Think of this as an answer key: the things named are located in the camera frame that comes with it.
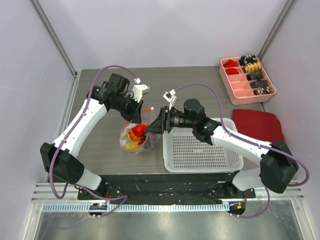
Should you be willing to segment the red toy pepper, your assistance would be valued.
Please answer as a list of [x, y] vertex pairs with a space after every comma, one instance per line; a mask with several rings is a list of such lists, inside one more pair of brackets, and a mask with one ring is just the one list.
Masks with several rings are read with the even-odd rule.
[[146, 124], [138, 124], [134, 126], [131, 131], [137, 137], [142, 137], [145, 134], [147, 125]]

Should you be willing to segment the orange toy pumpkin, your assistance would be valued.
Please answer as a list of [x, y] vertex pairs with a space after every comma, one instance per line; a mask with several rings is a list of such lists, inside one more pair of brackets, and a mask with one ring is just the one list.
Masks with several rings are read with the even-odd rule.
[[141, 137], [139, 137], [139, 136], [136, 136], [136, 135], [130, 134], [130, 133], [128, 133], [126, 136], [129, 138], [130, 141], [132, 141], [135, 144], [138, 144], [141, 142]]

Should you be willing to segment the dark red toy grapes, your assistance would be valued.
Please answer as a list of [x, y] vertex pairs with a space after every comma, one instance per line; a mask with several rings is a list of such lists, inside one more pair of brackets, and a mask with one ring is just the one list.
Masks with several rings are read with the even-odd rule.
[[159, 134], [147, 132], [145, 135], [144, 142], [139, 145], [140, 149], [142, 151], [152, 150], [157, 145], [159, 138], [160, 138]]

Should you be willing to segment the clear zip bag orange zipper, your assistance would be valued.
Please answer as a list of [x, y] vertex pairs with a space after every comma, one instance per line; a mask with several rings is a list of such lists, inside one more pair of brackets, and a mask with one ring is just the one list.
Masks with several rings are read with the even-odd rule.
[[161, 137], [160, 134], [147, 132], [146, 128], [155, 120], [154, 107], [142, 110], [140, 124], [127, 121], [120, 129], [119, 145], [123, 153], [138, 154], [154, 149]]

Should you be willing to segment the yellow toy banana bunch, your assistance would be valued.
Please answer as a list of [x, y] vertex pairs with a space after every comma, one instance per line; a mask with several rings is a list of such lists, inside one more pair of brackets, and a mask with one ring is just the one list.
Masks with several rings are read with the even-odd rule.
[[137, 147], [137, 144], [131, 140], [130, 134], [127, 133], [124, 138], [124, 147], [126, 150], [131, 151]]

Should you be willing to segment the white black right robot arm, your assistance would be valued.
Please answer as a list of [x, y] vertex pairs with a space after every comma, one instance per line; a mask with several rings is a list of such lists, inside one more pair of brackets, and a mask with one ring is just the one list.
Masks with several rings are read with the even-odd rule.
[[299, 169], [285, 142], [278, 140], [271, 143], [234, 132], [222, 120], [209, 118], [205, 108], [195, 98], [184, 102], [183, 111], [162, 107], [146, 132], [162, 135], [173, 128], [189, 128], [198, 141], [231, 150], [258, 165], [255, 169], [240, 170], [226, 184], [226, 193], [233, 198], [245, 190], [258, 187], [282, 194]]

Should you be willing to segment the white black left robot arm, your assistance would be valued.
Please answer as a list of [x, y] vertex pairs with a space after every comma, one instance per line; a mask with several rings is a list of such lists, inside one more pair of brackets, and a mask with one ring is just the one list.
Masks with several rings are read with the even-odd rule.
[[134, 82], [132, 90], [129, 91], [130, 81], [113, 73], [101, 86], [93, 85], [69, 126], [53, 143], [45, 142], [40, 147], [47, 173], [68, 184], [89, 189], [89, 194], [97, 200], [106, 195], [107, 188], [102, 178], [86, 169], [77, 156], [94, 126], [109, 110], [118, 111], [127, 122], [142, 122], [142, 98], [150, 88], [140, 83], [138, 78]]

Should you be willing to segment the white perforated plastic basket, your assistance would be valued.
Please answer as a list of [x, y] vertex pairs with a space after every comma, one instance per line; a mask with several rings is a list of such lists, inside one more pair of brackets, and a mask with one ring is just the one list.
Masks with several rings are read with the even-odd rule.
[[171, 173], [233, 173], [244, 167], [243, 156], [200, 142], [191, 128], [174, 127], [162, 135], [163, 160]]

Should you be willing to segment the red cloth piece lower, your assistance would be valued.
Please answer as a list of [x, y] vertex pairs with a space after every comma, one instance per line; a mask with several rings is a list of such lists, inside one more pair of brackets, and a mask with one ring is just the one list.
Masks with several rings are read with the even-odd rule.
[[225, 72], [227, 75], [238, 75], [240, 74], [239, 70], [236, 68], [226, 68]]

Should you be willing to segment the red cloth piece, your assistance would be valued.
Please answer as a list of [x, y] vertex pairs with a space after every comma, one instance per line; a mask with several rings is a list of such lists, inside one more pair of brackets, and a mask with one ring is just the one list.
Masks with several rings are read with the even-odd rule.
[[225, 72], [227, 75], [238, 75], [240, 74], [239, 70], [236, 68], [226, 68]]
[[222, 64], [224, 68], [233, 68], [238, 66], [238, 62], [236, 60], [228, 59], [225, 63]]

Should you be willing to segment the red cloth piece upper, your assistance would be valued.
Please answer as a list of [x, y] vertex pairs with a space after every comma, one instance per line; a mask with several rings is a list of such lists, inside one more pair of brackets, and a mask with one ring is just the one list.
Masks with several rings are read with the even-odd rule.
[[236, 60], [228, 59], [225, 63], [222, 64], [224, 68], [233, 68], [238, 66], [238, 62]]

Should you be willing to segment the pink compartment tray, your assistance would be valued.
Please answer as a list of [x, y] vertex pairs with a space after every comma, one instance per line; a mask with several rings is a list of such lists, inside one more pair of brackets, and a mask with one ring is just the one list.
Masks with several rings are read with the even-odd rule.
[[267, 81], [266, 86], [270, 88], [270, 93], [256, 95], [254, 91], [258, 91], [259, 88], [252, 88], [252, 85], [257, 79], [248, 80], [249, 73], [243, 71], [239, 59], [240, 57], [229, 57], [220, 60], [219, 73], [231, 103], [238, 106], [268, 101], [277, 91], [263, 66], [261, 67], [261, 80]]

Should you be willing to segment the folded red cloth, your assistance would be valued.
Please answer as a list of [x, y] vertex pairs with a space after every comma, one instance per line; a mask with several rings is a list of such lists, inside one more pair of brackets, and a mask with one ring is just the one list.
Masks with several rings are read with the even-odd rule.
[[252, 109], [234, 109], [232, 120], [238, 132], [248, 137], [271, 143], [285, 141], [281, 122], [272, 113]]

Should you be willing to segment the black floral rolled cloth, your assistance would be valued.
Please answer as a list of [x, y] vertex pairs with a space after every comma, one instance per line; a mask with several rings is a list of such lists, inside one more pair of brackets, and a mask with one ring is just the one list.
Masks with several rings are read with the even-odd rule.
[[240, 57], [238, 60], [240, 66], [245, 66], [247, 64], [253, 64], [257, 62], [257, 57], [254, 54], [247, 54]]

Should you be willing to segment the dark dotted rolled cloth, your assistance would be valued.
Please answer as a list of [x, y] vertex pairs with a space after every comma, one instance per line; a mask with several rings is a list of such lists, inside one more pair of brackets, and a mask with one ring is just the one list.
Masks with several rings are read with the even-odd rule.
[[271, 88], [269, 86], [260, 87], [253, 91], [255, 96], [262, 96], [271, 94]]

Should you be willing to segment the dark patterned rolled cloth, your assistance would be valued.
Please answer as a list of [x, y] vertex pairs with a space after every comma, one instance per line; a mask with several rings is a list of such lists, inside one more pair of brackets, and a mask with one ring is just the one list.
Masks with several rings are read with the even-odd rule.
[[253, 81], [250, 84], [250, 87], [252, 89], [264, 88], [264, 87], [267, 87], [267, 86], [268, 86], [268, 81], [266, 79], [256, 80], [256, 81]]

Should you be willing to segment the dark brown rolled cloth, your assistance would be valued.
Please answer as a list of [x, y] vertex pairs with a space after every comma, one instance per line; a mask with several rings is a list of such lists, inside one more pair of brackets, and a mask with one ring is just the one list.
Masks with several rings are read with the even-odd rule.
[[263, 72], [261, 69], [248, 73], [246, 76], [248, 81], [261, 80], [263, 79]]

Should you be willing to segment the yellow striped rolled cloth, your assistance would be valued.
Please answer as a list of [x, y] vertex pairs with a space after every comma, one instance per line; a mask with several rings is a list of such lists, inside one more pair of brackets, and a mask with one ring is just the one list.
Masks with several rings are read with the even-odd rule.
[[242, 67], [244, 73], [253, 73], [262, 69], [262, 65], [259, 62], [247, 63]]

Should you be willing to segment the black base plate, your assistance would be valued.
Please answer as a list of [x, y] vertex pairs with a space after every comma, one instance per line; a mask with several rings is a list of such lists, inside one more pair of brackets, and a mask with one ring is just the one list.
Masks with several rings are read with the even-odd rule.
[[227, 199], [254, 199], [253, 188], [242, 192], [232, 185], [234, 173], [103, 175], [103, 197], [127, 196], [127, 205], [210, 205]]

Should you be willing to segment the aluminium frame rail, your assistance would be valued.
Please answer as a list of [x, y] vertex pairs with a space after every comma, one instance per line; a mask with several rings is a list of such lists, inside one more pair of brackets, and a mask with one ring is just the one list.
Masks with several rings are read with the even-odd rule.
[[41, 21], [44, 29], [46, 30], [49, 38], [51, 39], [54, 46], [56, 47], [58, 53], [60, 54], [69, 72], [71, 73], [73, 78], [76, 78], [78, 75], [78, 72], [75, 69], [74, 65], [72, 64], [67, 52], [65, 51], [65, 48], [63, 47], [58, 35], [56, 34], [56, 31], [54, 30], [49, 18], [47, 17], [41, 3], [38, 0], [30, 0], [29, 2], [32, 5], [35, 13], [37, 14], [39, 20]]

